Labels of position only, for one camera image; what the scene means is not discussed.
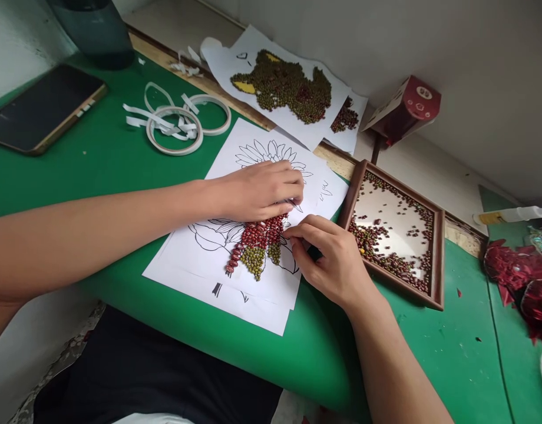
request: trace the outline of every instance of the phone screen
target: phone screen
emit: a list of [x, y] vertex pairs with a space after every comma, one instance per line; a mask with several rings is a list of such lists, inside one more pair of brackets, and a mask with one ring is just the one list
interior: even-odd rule
[[33, 150], [103, 81], [69, 65], [59, 65], [0, 109], [0, 143]]

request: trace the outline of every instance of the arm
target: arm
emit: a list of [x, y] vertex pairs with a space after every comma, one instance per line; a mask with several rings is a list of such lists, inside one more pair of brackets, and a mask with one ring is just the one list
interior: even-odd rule
[[79, 281], [175, 228], [264, 220], [302, 201], [302, 175], [265, 162], [214, 180], [59, 203], [0, 218], [0, 334], [34, 297]]
[[[387, 300], [363, 266], [351, 233], [307, 216], [285, 231], [305, 279], [348, 315], [358, 347], [363, 384], [375, 423], [451, 423], [446, 407], [414, 358]], [[316, 263], [300, 239], [323, 254]]]

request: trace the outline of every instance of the hand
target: hand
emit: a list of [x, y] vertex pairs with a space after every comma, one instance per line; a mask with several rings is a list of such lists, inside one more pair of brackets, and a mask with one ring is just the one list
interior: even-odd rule
[[258, 163], [209, 181], [214, 184], [218, 217], [239, 222], [263, 221], [292, 211], [293, 206], [283, 200], [301, 204], [305, 186], [302, 174], [288, 160]]
[[[293, 256], [306, 281], [348, 312], [370, 297], [381, 297], [359, 254], [353, 234], [326, 218], [308, 215], [283, 235], [290, 238]], [[323, 256], [314, 262], [301, 239], [316, 246]]]

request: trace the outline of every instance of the right hand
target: right hand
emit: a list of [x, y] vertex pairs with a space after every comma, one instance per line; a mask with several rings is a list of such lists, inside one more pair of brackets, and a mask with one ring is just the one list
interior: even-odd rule
[[[306, 281], [348, 312], [371, 297], [382, 298], [359, 254], [353, 234], [335, 223], [308, 215], [299, 225], [283, 233], [290, 238], [293, 257]], [[301, 239], [316, 246], [323, 256], [314, 262]]]

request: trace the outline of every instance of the finger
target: finger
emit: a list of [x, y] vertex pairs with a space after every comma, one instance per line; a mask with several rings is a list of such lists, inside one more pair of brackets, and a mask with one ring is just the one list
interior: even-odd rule
[[277, 199], [277, 201], [284, 199], [293, 199], [293, 202], [295, 204], [301, 204], [302, 200], [304, 199], [304, 189], [304, 183], [282, 184], [279, 188], [279, 191], [277, 192], [277, 195], [279, 196], [279, 199]]
[[290, 164], [288, 160], [282, 160], [279, 162], [272, 163], [273, 171], [288, 171], [293, 168], [293, 165]]
[[319, 228], [322, 231], [325, 231], [327, 233], [334, 234], [334, 235], [346, 233], [346, 230], [344, 230], [342, 227], [340, 227], [336, 223], [333, 223], [329, 219], [326, 219], [319, 215], [312, 215], [312, 214], [307, 215], [300, 223], [310, 224], [313, 227]]
[[282, 171], [279, 174], [279, 178], [284, 183], [305, 184], [305, 179], [303, 178], [302, 173], [296, 170]]
[[324, 271], [322, 271], [308, 255], [305, 247], [298, 238], [293, 237], [290, 239], [290, 243], [293, 246], [293, 258], [295, 258], [296, 264], [300, 268], [300, 272], [302, 272], [306, 281], [313, 286], [317, 285]]
[[[296, 170], [288, 170], [283, 171], [280, 173], [280, 178], [284, 183], [288, 184], [298, 184], [304, 193], [305, 189], [305, 179], [302, 176], [302, 173], [300, 171]], [[286, 197], [286, 198], [292, 198], [295, 204], [299, 205], [303, 201], [303, 195], [301, 196], [294, 196], [294, 197]]]
[[331, 234], [322, 231], [319, 228], [313, 227], [310, 224], [300, 223], [297, 226], [287, 228], [283, 235], [285, 237], [298, 237], [305, 239], [313, 246], [316, 246], [322, 253], [326, 253], [331, 249]]
[[263, 168], [263, 167], [266, 167], [266, 166], [269, 166], [269, 165], [272, 165], [273, 162], [271, 161], [264, 161], [264, 162], [258, 162], [256, 164], [253, 164], [253, 165], [249, 165], [250, 168]]
[[293, 210], [293, 206], [288, 202], [275, 203], [262, 209], [260, 220], [264, 221], [269, 218], [289, 213]]

